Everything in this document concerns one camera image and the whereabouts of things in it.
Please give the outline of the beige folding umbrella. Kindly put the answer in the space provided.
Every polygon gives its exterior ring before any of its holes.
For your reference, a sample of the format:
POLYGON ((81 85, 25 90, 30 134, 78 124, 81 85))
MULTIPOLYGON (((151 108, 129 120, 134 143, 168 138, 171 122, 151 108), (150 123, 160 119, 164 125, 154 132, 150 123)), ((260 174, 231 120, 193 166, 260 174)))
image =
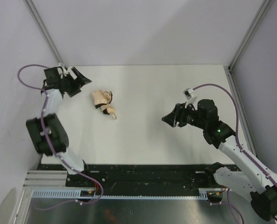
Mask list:
POLYGON ((100 109, 105 115, 108 115, 111 119, 116 120, 116 109, 112 106, 113 93, 111 91, 96 90, 91 93, 94 106, 96 109, 100 109))

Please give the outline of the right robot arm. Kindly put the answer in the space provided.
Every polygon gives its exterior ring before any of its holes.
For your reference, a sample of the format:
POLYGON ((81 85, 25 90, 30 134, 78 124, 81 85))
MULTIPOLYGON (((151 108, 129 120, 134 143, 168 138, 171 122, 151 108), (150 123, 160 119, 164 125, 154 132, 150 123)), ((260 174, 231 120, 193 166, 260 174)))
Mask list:
POLYGON ((217 184, 228 187, 250 202, 261 219, 270 221, 276 218, 277 174, 238 145, 236 132, 220 120, 213 100, 200 100, 197 107, 176 104, 172 112, 162 117, 162 121, 171 127, 189 124, 202 129, 206 142, 229 157, 240 169, 235 173, 216 162, 206 172, 213 176, 217 184))

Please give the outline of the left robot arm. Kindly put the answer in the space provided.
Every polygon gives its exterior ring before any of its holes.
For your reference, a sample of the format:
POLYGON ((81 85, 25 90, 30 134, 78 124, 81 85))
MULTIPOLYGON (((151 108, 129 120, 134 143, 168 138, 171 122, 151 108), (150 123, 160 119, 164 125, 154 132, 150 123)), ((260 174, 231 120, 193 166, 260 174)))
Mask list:
POLYGON ((46 78, 40 89, 43 99, 40 112, 36 118, 26 121, 26 127, 39 154, 56 158, 70 175, 75 175, 84 172, 85 162, 69 148, 69 137, 57 111, 65 94, 74 97, 84 85, 92 81, 75 67, 71 71, 76 75, 75 78, 61 66, 44 70, 46 78))

